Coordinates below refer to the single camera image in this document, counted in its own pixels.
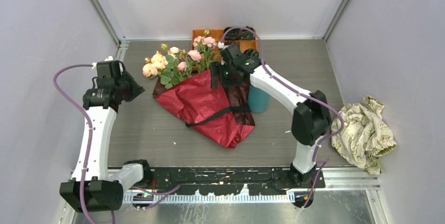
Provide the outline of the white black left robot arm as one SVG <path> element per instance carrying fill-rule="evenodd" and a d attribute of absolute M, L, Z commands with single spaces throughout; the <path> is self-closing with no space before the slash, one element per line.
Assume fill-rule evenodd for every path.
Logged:
<path fill-rule="evenodd" d="M 107 59 L 91 64 L 97 74 L 93 86 L 77 104 L 53 78 L 56 89 L 84 116 L 84 132 L 79 158 L 68 182 L 60 184 L 61 197 L 79 213 L 116 211 L 124 192 L 132 186 L 146 189 L 153 182 L 147 160 L 127 161 L 113 174 L 108 172 L 112 128 L 122 102 L 131 102 L 145 90 L 126 71 L 123 62 Z"/>

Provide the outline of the pink flower bouquet red wrap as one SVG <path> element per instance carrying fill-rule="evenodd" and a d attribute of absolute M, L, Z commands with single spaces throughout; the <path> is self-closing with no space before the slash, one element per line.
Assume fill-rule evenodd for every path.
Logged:
<path fill-rule="evenodd" d="M 201 73 L 194 69 L 195 63 L 200 59 L 198 52 L 170 47 L 161 44 L 160 50 L 148 58 L 142 67 L 142 75 L 148 79 L 158 79 L 166 89 L 170 89 L 180 82 Z"/>

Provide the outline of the black ribbon gold lettering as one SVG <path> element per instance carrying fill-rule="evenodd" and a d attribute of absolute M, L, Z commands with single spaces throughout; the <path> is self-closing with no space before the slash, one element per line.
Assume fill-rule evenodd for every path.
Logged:
<path fill-rule="evenodd" d="M 218 112 L 216 112 L 215 114 L 209 116 L 208 118 L 200 121 L 200 122 L 196 122 L 196 123 L 185 123 L 185 125 L 187 127 L 193 127 L 193 126 L 199 126 L 199 125 L 204 125 L 212 120 L 215 120 L 227 113 L 233 113 L 233 112 L 250 112 L 250 107 L 248 105 L 241 105 L 241 106 L 229 106 L 226 107 Z"/>

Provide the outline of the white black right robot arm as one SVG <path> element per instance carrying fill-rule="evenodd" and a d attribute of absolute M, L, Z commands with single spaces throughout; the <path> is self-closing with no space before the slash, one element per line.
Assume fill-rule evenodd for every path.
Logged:
<path fill-rule="evenodd" d="M 219 42 L 220 63 L 211 63 L 211 87 L 235 87 L 249 82 L 279 101 L 292 114 L 291 133 L 297 141 L 290 165 L 293 184 L 303 188 L 315 171 L 315 152 L 331 123 L 326 96 L 302 89 L 274 72 L 257 56 L 247 56 L 236 44 Z"/>

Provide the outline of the red wrapping paper sheet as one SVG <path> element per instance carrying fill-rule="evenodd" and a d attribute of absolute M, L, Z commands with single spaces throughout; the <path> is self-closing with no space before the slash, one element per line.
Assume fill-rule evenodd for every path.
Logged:
<path fill-rule="evenodd" d="M 170 89 L 157 81 L 153 99 L 165 110 L 184 123 L 200 122 L 216 112 L 229 107 L 248 105 L 250 84 L 210 87 L 210 71 L 198 73 Z M 225 148 L 235 148 L 254 129 L 255 121 L 251 112 L 227 113 L 204 125 L 189 127 Z"/>

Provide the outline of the teal vase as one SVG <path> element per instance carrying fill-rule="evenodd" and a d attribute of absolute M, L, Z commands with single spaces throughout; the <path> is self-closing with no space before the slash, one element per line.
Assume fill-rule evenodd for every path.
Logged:
<path fill-rule="evenodd" d="M 269 99 L 270 96 L 268 93 L 254 86 L 250 86 L 247 98 L 247 104 L 249 105 L 251 112 L 253 113 L 265 112 L 269 107 Z"/>

